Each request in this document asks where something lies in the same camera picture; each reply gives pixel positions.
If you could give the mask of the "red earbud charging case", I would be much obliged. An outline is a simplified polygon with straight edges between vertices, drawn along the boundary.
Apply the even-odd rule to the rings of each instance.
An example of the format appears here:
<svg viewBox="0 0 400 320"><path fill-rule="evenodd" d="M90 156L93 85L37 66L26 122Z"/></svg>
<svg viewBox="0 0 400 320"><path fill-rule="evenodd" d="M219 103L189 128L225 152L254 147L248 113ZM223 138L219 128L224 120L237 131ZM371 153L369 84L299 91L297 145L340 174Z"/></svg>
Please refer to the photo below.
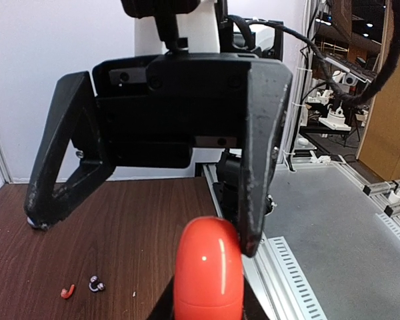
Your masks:
<svg viewBox="0 0 400 320"><path fill-rule="evenodd" d="M212 216L190 221L177 250L174 317L242 319L243 296L243 264L234 226Z"/></svg>

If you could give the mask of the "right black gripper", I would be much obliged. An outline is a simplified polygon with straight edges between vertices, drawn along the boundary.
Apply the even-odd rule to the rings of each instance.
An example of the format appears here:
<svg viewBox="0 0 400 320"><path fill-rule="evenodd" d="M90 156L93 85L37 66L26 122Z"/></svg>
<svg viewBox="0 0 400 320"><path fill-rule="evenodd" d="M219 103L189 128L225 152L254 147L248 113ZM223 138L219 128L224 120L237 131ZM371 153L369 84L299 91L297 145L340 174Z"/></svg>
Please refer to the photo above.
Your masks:
<svg viewBox="0 0 400 320"><path fill-rule="evenodd" d="M147 55L93 68L97 114L116 167L184 169L196 148L242 147L239 245L254 257L267 214L292 72L235 54Z"/></svg>

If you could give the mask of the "red ear hook piece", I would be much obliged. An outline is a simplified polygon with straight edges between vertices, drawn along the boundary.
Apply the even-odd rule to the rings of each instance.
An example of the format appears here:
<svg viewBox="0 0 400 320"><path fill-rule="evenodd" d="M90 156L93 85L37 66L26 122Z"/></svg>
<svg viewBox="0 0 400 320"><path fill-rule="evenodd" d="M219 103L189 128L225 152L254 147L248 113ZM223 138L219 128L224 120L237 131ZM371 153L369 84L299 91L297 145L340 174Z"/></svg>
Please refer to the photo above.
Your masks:
<svg viewBox="0 0 400 320"><path fill-rule="evenodd" d="M75 285L72 284L68 289L62 288L60 296L63 299L69 299L75 290Z"/></svg>

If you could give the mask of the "purple earbud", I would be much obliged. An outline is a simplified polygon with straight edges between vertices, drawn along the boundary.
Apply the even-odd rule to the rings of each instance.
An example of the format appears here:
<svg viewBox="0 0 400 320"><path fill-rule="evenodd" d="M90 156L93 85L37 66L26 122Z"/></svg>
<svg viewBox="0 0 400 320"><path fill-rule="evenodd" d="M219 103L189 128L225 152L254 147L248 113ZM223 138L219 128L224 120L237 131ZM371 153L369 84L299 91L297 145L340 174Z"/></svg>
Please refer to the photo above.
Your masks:
<svg viewBox="0 0 400 320"><path fill-rule="evenodd" d="M100 282L98 276L93 275L89 280L89 290L93 293L105 290L105 284Z"/></svg>

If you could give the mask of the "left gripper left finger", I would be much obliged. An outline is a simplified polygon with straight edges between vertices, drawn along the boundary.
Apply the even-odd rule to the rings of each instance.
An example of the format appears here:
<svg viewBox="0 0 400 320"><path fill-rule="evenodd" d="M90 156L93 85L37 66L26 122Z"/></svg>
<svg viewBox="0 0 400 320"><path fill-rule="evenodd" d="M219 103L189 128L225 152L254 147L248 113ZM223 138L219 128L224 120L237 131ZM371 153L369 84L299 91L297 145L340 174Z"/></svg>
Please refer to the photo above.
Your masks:
<svg viewBox="0 0 400 320"><path fill-rule="evenodd" d="M174 320L174 277L172 277L148 316L148 320Z"/></svg>

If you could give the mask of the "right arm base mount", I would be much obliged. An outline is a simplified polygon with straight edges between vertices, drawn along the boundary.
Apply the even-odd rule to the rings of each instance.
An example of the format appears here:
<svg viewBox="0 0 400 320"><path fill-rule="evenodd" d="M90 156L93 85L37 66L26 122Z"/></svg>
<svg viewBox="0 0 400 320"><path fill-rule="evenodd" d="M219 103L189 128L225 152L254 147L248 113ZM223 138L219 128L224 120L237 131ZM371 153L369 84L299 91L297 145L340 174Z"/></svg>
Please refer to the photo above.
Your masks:
<svg viewBox="0 0 400 320"><path fill-rule="evenodd" d="M221 158L216 164L217 182L213 184L213 190L225 219L237 225L239 178L241 166L241 151L238 149L224 149Z"/></svg>

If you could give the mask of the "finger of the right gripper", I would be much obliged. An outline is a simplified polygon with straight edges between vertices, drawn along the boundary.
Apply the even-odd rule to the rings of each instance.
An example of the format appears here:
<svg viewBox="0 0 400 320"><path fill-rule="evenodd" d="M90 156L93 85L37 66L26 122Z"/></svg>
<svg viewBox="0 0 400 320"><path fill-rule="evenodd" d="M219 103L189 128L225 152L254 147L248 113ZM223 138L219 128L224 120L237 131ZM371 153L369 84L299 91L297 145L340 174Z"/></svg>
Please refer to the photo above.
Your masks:
<svg viewBox="0 0 400 320"><path fill-rule="evenodd" d="M115 164L107 154L96 108L88 72L58 80L25 198L27 222L33 229L47 230L66 219L113 174ZM58 185L70 143L82 156L76 170Z"/></svg>

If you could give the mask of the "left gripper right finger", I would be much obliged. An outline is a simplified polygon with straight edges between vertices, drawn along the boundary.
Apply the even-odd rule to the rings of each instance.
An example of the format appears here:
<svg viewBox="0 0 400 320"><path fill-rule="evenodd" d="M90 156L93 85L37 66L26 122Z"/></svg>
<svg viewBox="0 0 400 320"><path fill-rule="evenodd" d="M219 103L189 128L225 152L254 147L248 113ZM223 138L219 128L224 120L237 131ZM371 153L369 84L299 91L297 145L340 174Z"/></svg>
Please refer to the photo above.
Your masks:
<svg viewBox="0 0 400 320"><path fill-rule="evenodd" d="M249 283L244 284L243 319L269 320Z"/></svg>

